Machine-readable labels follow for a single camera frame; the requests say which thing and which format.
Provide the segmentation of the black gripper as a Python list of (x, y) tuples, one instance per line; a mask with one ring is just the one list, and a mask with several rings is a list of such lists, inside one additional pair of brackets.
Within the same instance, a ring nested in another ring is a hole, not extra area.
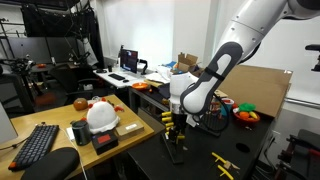
[(170, 104), (173, 127), (169, 130), (172, 137), (185, 134), (187, 114), (179, 104)]

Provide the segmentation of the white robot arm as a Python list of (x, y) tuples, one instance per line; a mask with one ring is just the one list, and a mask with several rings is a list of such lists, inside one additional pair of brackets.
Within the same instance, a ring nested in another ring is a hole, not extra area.
[(170, 110), (175, 125), (170, 135), (186, 125), (202, 126), (214, 91), (238, 64), (250, 59), (263, 38), (281, 19), (307, 20), (320, 15), (320, 0), (245, 0), (225, 28), (218, 48), (204, 72), (173, 75)]

